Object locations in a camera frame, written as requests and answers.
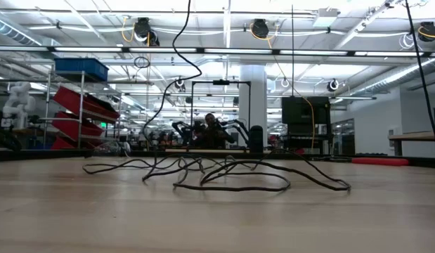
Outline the red storage bin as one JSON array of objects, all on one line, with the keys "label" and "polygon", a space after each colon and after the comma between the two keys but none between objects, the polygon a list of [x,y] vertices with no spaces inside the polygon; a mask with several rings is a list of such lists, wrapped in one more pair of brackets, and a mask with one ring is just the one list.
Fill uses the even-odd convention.
[{"label": "red storage bin", "polygon": [[100,136],[103,133],[103,130],[99,126],[96,126],[85,118],[82,119],[82,125],[79,128],[78,119],[78,116],[72,113],[59,111],[51,123],[72,140],[79,138],[79,130],[81,130],[81,136]]},{"label": "red storage bin", "polygon": [[60,87],[53,100],[68,109],[71,113],[79,116],[80,102],[82,101],[82,117],[100,120],[114,124],[120,114],[108,102],[100,100],[90,94],[81,95],[65,87]]},{"label": "red storage bin", "polygon": [[72,141],[70,138],[57,136],[55,142],[51,146],[52,150],[67,150],[76,149],[77,142]]}]

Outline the red-handled pliers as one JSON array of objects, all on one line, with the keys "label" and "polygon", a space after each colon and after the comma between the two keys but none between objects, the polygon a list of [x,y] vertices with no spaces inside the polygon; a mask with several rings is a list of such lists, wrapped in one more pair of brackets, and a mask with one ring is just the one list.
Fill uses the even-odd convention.
[{"label": "red-handled pliers", "polygon": [[385,165],[385,166],[408,166],[410,162],[403,158],[378,158],[378,157],[313,157],[313,161],[323,162],[348,162],[352,164],[371,164],[371,165]]}]

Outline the thin black slanted pole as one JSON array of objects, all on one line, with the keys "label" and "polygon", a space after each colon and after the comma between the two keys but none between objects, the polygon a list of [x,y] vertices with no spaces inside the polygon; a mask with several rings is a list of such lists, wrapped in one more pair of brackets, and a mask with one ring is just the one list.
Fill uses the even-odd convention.
[{"label": "thin black slanted pole", "polygon": [[419,69],[419,72],[420,72],[420,79],[421,79],[421,82],[422,82],[422,88],[423,88],[423,91],[424,91],[424,101],[425,101],[425,104],[426,104],[426,107],[427,107],[427,114],[429,116],[431,131],[433,133],[433,137],[434,137],[434,141],[435,141],[435,121],[434,121],[434,116],[433,116],[433,113],[432,113],[433,110],[431,108],[431,102],[430,102],[429,93],[428,93],[428,90],[427,90],[427,83],[426,83],[426,80],[425,80],[422,60],[421,60],[421,56],[420,56],[420,50],[419,50],[419,47],[417,45],[417,37],[415,35],[415,28],[414,28],[414,25],[413,25],[413,19],[412,19],[411,12],[410,12],[410,5],[408,3],[408,0],[404,0],[404,2],[405,2],[405,9],[406,9],[407,16],[408,16],[408,21],[410,23],[410,33],[411,33],[411,36],[413,38],[413,43],[414,43],[414,48],[415,48],[415,53],[416,53],[416,58],[417,58],[418,69]]}]

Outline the blue storage bin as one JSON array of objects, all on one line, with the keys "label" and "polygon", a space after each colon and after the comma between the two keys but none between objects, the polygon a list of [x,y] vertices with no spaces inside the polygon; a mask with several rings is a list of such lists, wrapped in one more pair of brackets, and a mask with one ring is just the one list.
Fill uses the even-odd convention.
[{"label": "blue storage bin", "polygon": [[108,68],[95,58],[56,58],[55,73],[67,80],[80,82],[106,82]]}]

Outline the white building column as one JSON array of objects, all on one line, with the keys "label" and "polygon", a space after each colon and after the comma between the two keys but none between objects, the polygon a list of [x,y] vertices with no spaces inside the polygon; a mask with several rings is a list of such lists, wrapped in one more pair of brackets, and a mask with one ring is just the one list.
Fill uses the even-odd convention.
[{"label": "white building column", "polygon": [[239,81],[239,115],[248,130],[263,129],[263,147],[267,146],[267,74],[265,65],[241,65]]}]

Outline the wooden top desk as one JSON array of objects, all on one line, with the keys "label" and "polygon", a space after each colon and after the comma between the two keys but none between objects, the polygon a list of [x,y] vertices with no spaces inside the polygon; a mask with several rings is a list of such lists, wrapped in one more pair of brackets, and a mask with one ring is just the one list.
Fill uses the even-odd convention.
[{"label": "wooden top desk", "polygon": [[404,141],[435,142],[434,134],[430,131],[391,135],[388,137],[388,139],[394,144],[395,156],[403,155]]}]

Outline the silver ventilation duct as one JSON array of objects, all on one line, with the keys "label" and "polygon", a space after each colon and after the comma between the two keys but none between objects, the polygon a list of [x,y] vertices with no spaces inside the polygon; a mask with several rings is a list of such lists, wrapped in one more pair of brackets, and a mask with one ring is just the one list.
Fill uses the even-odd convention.
[{"label": "silver ventilation duct", "polygon": [[36,39],[28,36],[24,32],[16,29],[12,25],[4,22],[0,19],[0,34],[4,35],[19,44],[26,45],[26,46],[41,46],[41,43],[37,41]]}]

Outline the black cylindrical stand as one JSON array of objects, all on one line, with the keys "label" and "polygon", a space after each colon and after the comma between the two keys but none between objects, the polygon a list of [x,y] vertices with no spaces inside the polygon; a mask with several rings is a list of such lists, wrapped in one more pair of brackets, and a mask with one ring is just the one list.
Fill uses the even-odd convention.
[{"label": "black cylindrical stand", "polygon": [[264,152],[264,130],[259,125],[254,125],[249,130],[249,151],[251,153]]}]

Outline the black background station frame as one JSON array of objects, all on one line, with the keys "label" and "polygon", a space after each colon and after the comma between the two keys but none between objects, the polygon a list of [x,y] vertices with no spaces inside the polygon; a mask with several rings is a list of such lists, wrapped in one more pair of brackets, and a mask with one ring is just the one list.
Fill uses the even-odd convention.
[{"label": "black background station frame", "polygon": [[[205,122],[205,126],[198,126],[195,125],[195,120],[194,120],[194,115],[195,115],[195,110],[196,107],[194,105],[194,98],[195,98],[195,86],[198,84],[213,84],[214,86],[229,86],[230,84],[244,84],[249,88],[249,96],[251,96],[251,82],[241,82],[241,81],[229,81],[229,80],[224,80],[224,79],[218,79],[218,80],[213,80],[213,81],[192,81],[191,84],[191,102],[190,102],[190,123],[192,124],[192,127],[194,128],[193,130],[193,139],[190,142],[191,147],[193,148],[200,148],[197,144],[197,137],[205,130],[205,128],[207,127],[207,124]],[[220,124],[220,122],[227,122],[227,121],[219,121],[216,118],[217,122]]]}]

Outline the black monitor cabinet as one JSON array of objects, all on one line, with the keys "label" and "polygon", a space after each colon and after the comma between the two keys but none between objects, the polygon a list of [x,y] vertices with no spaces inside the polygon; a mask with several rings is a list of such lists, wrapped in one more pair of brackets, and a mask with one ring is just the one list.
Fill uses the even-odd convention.
[{"label": "black monitor cabinet", "polygon": [[332,141],[330,101],[328,97],[281,98],[282,123],[286,125],[283,136],[289,149],[317,148],[324,151],[324,142]]}]

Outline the black background machine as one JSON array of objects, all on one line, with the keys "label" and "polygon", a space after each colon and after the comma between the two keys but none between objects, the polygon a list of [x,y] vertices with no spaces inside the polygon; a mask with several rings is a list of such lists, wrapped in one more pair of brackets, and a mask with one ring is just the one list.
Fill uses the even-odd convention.
[{"label": "black background machine", "polygon": [[22,149],[20,141],[10,131],[1,127],[2,118],[3,113],[0,111],[0,146],[14,152],[20,151]]}]

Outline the person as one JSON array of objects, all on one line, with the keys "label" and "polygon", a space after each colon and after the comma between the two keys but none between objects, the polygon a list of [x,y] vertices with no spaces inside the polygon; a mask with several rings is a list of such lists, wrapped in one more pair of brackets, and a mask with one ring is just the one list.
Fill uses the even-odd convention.
[{"label": "person", "polygon": [[212,113],[206,114],[205,122],[207,127],[197,137],[197,144],[200,148],[225,149],[227,143],[235,142],[235,139],[223,130]]}]

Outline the black aluminium table frame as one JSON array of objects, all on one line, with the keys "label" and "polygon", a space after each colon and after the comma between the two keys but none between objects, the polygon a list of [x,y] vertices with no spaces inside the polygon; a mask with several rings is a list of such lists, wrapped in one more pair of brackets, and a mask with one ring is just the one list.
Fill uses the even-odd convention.
[{"label": "black aluminium table frame", "polygon": [[[176,157],[179,155],[200,155],[213,159],[223,159],[227,156],[232,156],[237,160],[260,160],[264,158],[266,160],[299,160],[305,158],[309,161],[313,161],[313,157],[378,157],[378,158],[403,158],[407,159],[412,167],[425,167],[435,168],[435,158],[427,157],[394,157],[394,156],[373,156],[373,155],[293,155],[284,151],[276,153],[246,153],[242,150],[180,150],[173,149],[171,152],[165,151],[133,151],[131,157]],[[11,160],[43,160],[43,159],[55,159],[55,158],[71,158],[71,157],[92,157],[92,150],[21,150],[14,152],[11,150],[0,150],[0,162]]]}]

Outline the long ceiling light strip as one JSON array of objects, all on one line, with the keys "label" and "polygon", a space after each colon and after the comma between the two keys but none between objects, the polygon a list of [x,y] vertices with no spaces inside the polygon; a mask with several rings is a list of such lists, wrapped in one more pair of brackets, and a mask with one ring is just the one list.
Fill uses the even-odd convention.
[{"label": "long ceiling light strip", "polygon": [[169,47],[81,47],[81,46],[2,46],[0,51],[57,52],[57,53],[185,53],[260,56],[316,56],[316,57],[370,57],[415,58],[411,51],[334,51],[256,48],[169,48]]}]

